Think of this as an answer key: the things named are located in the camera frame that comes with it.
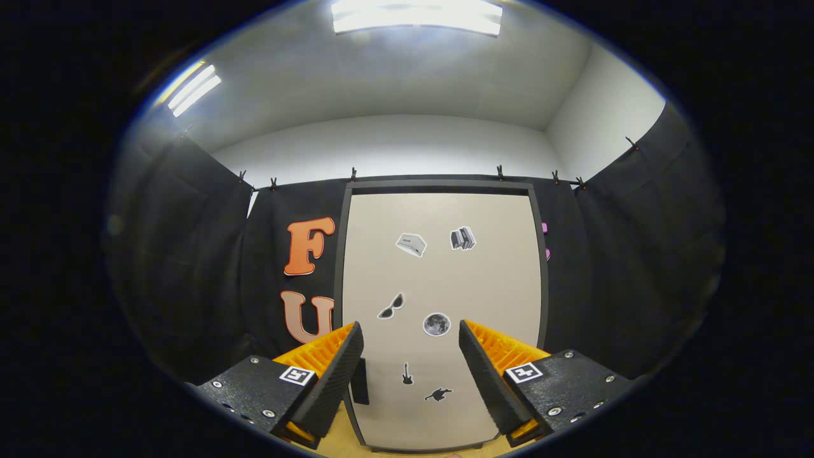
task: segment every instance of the ceiling light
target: ceiling light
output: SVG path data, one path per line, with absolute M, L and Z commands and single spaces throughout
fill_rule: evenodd
M 173 115 L 175 117 L 181 116 L 181 113 L 185 112 L 187 108 L 189 108 L 193 103 L 197 102 L 198 99 L 204 96 L 207 92 L 212 90 L 213 87 L 221 84 L 221 79 L 215 75 L 209 78 L 201 87 L 195 90 L 189 97 L 184 99 L 184 101 L 178 105 L 178 108 L 175 109 Z
M 186 83 L 186 86 L 184 86 L 183 89 L 175 94 L 175 97 L 169 101 L 167 107 L 171 110 L 175 108 L 184 99 L 184 97 L 186 97 L 187 94 L 192 92 L 192 90 L 194 90 L 196 87 L 200 86 L 200 84 L 209 78 L 209 76 L 213 73 L 215 73 L 214 65 L 206 67 L 201 73 L 198 73 L 196 77 L 192 78 L 192 81 Z
M 156 103 L 164 103 L 164 101 L 173 92 L 175 92 L 176 89 L 178 89 L 178 87 L 181 85 L 181 83 L 186 81 L 186 79 L 188 77 L 190 77 L 190 75 L 192 75 L 192 73 L 195 73 L 195 71 L 198 70 L 198 68 L 201 68 L 201 65 L 204 65 L 204 62 L 202 60 L 199 60 L 198 62 L 195 62 L 194 64 L 192 64 L 188 69 L 184 70 L 183 73 L 178 75 L 173 80 L 173 82 L 169 83 L 169 86 L 167 86 L 167 89 L 164 89 L 164 92 L 162 92 L 161 95 L 158 96 L 158 99 L 155 102 Z
M 482 0 L 340 0 L 331 10 L 336 33 L 434 25 L 497 36 L 503 14 L 501 7 Z

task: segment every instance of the black rectangular block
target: black rectangular block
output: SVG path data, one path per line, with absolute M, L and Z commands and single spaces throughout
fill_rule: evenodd
M 359 364 L 351 377 L 351 393 L 353 393 L 354 403 L 370 405 L 370 398 L 367 394 L 367 367 L 364 358 L 359 358 Z

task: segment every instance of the sunglasses sticker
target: sunglasses sticker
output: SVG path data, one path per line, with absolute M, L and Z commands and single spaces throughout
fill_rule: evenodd
M 405 304 L 405 297 L 403 293 L 398 293 L 393 300 L 390 302 L 390 305 L 387 306 L 386 309 L 382 310 L 379 313 L 379 316 L 376 318 L 378 319 L 390 319 L 394 315 L 394 310 L 398 310 L 403 307 Z
M 396 247 L 405 253 L 412 254 L 416 258 L 424 255 L 424 250 L 427 249 L 427 242 L 418 234 L 401 234 L 399 240 L 396 240 Z

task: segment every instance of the silhouette sticker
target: silhouette sticker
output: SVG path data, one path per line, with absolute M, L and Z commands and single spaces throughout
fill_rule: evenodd
M 424 400 L 429 401 L 430 398 L 433 398 L 436 402 L 439 403 L 441 402 L 441 399 L 446 399 L 446 397 L 444 397 L 445 394 L 452 392 L 453 392 L 452 390 L 448 390 L 446 388 L 439 388 L 438 390 L 433 391 L 432 394 L 424 398 Z
M 407 363 L 405 363 L 405 373 L 401 376 L 401 383 L 405 385 L 413 384 L 413 376 L 407 373 Z

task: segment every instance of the binder clip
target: binder clip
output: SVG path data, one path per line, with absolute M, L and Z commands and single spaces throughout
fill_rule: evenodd
M 638 151 L 638 150 L 639 150 L 639 146 L 638 146 L 638 145 L 636 145 L 636 144 L 633 142 L 633 140 L 631 140 L 631 139 L 630 139 L 630 138 L 628 138 L 628 137 L 625 137 L 624 139 L 626 139 L 627 141 L 629 141 L 629 142 L 630 142 L 630 145 L 633 147 L 633 151 Z

